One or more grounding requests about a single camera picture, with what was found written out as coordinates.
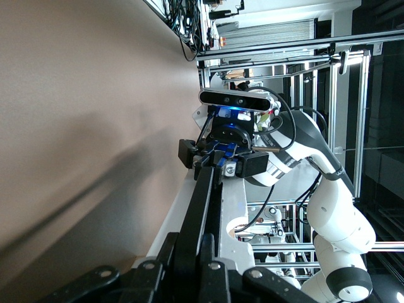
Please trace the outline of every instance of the wire bundle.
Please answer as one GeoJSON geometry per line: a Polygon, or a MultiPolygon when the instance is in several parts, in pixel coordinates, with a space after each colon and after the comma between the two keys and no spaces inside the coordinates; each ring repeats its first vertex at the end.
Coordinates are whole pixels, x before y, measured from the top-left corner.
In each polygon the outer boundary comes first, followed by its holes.
{"type": "Polygon", "coordinates": [[[205,45],[201,38],[200,15],[197,0],[162,0],[166,24],[179,37],[182,53],[187,61],[195,60],[196,56],[205,52],[205,45]],[[184,44],[194,53],[188,58],[184,44]]]}

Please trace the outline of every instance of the bolt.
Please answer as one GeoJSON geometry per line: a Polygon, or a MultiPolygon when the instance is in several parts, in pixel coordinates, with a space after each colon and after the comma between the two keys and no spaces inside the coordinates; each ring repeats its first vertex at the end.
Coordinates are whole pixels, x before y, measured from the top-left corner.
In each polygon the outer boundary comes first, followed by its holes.
{"type": "Polygon", "coordinates": [[[258,270],[250,271],[250,275],[255,279],[259,279],[259,278],[261,278],[263,276],[263,274],[258,270]]]}
{"type": "Polygon", "coordinates": [[[147,263],[147,264],[145,264],[145,268],[147,270],[152,270],[154,268],[154,264],[153,263],[147,263]]]}
{"type": "Polygon", "coordinates": [[[226,168],[226,171],[227,171],[229,174],[233,174],[233,173],[234,173],[234,167],[233,167],[233,166],[229,166],[229,167],[226,168]]]}
{"type": "Polygon", "coordinates": [[[218,270],[220,268],[220,264],[216,263],[216,262],[212,262],[212,263],[209,264],[209,268],[211,270],[218,270]]]}
{"type": "Polygon", "coordinates": [[[100,272],[101,278],[105,278],[107,276],[111,276],[112,272],[110,270],[104,270],[100,272]]]}

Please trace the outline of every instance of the cable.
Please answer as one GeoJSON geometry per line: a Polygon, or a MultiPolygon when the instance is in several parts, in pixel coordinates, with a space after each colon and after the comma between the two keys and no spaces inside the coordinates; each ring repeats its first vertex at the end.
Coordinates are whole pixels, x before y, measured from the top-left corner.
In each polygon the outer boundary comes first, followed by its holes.
{"type": "Polygon", "coordinates": [[[295,110],[295,109],[304,109],[304,110],[307,110],[309,112],[316,113],[316,115],[320,118],[321,123],[324,126],[324,130],[325,130],[324,138],[327,141],[327,139],[328,139],[328,126],[327,126],[327,122],[326,122],[326,119],[324,118],[324,116],[318,110],[315,110],[315,109],[313,109],[313,108],[311,108],[309,106],[295,106],[295,107],[291,108],[291,110],[295,110]]]}
{"type": "Polygon", "coordinates": [[[315,190],[316,190],[316,185],[318,183],[318,181],[320,180],[321,177],[321,173],[319,173],[317,175],[317,177],[315,178],[313,184],[310,185],[310,187],[304,192],[302,193],[296,200],[295,200],[295,204],[298,205],[299,207],[297,208],[297,218],[299,219],[299,222],[303,223],[303,224],[309,224],[308,222],[303,221],[300,218],[300,209],[303,207],[305,208],[305,206],[303,206],[303,204],[306,202],[306,200],[308,199],[308,197],[310,195],[312,195],[315,190]]]}
{"type": "Polygon", "coordinates": [[[187,61],[194,61],[198,54],[206,52],[201,38],[200,10],[197,0],[162,0],[166,24],[175,32],[181,43],[182,53],[187,61]],[[194,53],[188,58],[184,44],[194,53]]]}
{"type": "Polygon", "coordinates": [[[203,134],[205,133],[206,129],[208,128],[209,122],[212,118],[213,118],[213,113],[210,112],[208,114],[208,117],[206,118],[205,123],[203,124],[201,133],[199,134],[198,139],[196,140],[196,144],[198,144],[202,140],[203,134]]]}
{"type": "Polygon", "coordinates": [[[270,88],[263,87],[263,86],[250,87],[250,88],[246,89],[246,92],[249,92],[251,90],[266,90],[267,92],[274,94],[274,96],[276,98],[278,98],[278,100],[282,103],[282,105],[285,106],[286,111],[288,112],[288,114],[290,116],[290,122],[292,123],[292,139],[290,140],[290,143],[287,146],[279,149],[280,152],[284,152],[285,150],[290,148],[293,145],[293,143],[295,143],[295,140],[296,140],[296,123],[295,123],[295,119],[293,118],[292,111],[290,110],[290,107],[288,106],[288,103],[286,103],[286,101],[281,96],[279,96],[279,94],[277,92],[273,91],[270,88]]]}
{"type": "Polygon", "coordinates": [[[243,230],[248,229],[248,228],[259,218],[259,216],[261,216],[261,214],[262,214],[262,212],[264,211],[266,205],[267,205],[268,202],[270,201],[270,198],[271,198],[271,195],[272,195],[272,192],[273,192],[273,189],[274,189],[274,188],[275,188],[275,185],[272,185],[271,190],[270,190],[270,193],[268,194],[268,197],[266,197],[266,200],[265,200],[263,206],[261,207],[261,209],[259,210],[259,212],[257,213],[257,215],[251,220],[251,222],[249,222],[246,226],[244,226],[244,227],[241,228],[241,229],[237,229],[237,230],[235,229],[234,232],[242,232],[243,230]]]}
{"type": "Polygon", "coordinates": [[[273,128],[273,129],[270,129],[269,131],[254,131],[254,132],[252,132],[252,133],[253,133],[253,134],[271,134],[271,133],[274,133],[275,131],[278,131],[278,130],[281,128],[282,124],[283,124],[283,119],[282,119],[281,116],[275,116],[275,117],[273,118],[273,120],[274,120],[274,119],[279,120],[279,125],[278,125],[277,127],[273,128]]]}

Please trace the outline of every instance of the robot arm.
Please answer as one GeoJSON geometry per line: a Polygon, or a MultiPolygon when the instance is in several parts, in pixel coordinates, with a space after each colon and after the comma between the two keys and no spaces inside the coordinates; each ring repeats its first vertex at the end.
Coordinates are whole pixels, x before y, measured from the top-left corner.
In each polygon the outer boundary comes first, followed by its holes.
{"type": "MultiPolygon", "coordinates": [[[[288,120],[287,115],[280,115],[288,120]]],[[[295,143],[287,151],[270,153],[267,171],[253,178],[255,183],[271,186],[303,158],[308,158],[322,173],[307,206],[307,219],[316,231],[314,246],[322,270],[303,284],[302,291],[319,302],[363,300],[370,295],[372,283],[360,254],[371,249],[376,235],[354,207],[352,183],[314,121],[300,111],[293,115],[297,127],[295,143]]],[[[286,123],[278,131],[260,136],[256,144],[264,149],[285,146],[290,142],[287,128],[286,123]]]]}

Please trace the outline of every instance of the beige wall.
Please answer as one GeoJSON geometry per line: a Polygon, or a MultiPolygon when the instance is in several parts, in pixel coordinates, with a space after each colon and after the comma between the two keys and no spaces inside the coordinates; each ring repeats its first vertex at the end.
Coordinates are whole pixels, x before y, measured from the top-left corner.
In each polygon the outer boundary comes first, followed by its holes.
{"type": "Polygon", "coordinates": [[[145,254],[198,73],[141,0],[0,3],[0,302],[145,254]]]}

